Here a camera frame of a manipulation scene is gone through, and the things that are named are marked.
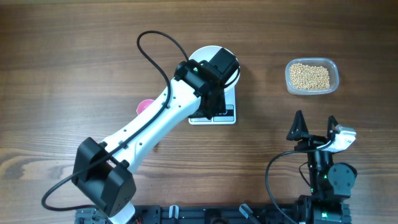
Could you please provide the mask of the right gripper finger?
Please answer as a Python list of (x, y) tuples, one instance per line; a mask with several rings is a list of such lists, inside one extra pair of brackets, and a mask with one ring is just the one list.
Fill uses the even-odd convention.
[(298, 110), (295, 114), (293, 124), (287, 134), (286, 140), (299, 141), (308, 138), (309, 138), (309, 133), (303, 113), (301, 110)]
[(326, 138), (327, 140), (334, 140), (335, 139), (335, 127), (338, 125), (337, 120), (335, 119), (334, 116), (330, 116), (328, 118), (328, 125), (327, 125), (327, 132), (326, 132)]

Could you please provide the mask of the pink measuring scoop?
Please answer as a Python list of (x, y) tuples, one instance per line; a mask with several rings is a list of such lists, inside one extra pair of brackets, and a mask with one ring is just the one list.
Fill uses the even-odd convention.
[(148, 108), (152, 103), (154, 102), (154, 100), (152, 99), (147, 99), (147, 100), (143, 100), (142, 102), (140, 102), (137, 106), (136, 109), (136, 113), (138, 115), (140, 115), (146, 108)]

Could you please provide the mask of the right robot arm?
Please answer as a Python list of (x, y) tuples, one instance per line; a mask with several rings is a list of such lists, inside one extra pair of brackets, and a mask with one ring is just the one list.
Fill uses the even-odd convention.
[(349, 206), (357, 170), (344, 162), (333, 162), (333, 155), (346, 150), (356, 140), (353, 128), (328, 118), (326, 136), (310, 134), (303, 113), (298, 110), (286, 137), (296, 141), (295, 152), (307, 155), (310, 195), (301, 195), (292, 207), (296, 223), (351, 223)]

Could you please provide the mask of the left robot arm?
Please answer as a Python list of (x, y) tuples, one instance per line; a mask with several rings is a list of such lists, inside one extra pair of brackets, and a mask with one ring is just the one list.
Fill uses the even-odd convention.
[(146, 155), (184, 119), (192, 125), (234, 124), (239, 76), (239, 61), (228, 49), (198, 49), (129, 124), (101, 142), (87, 138), (78, 146), (73, 184), (111, 223), (131, 222), (136, 213), (133, 175)]

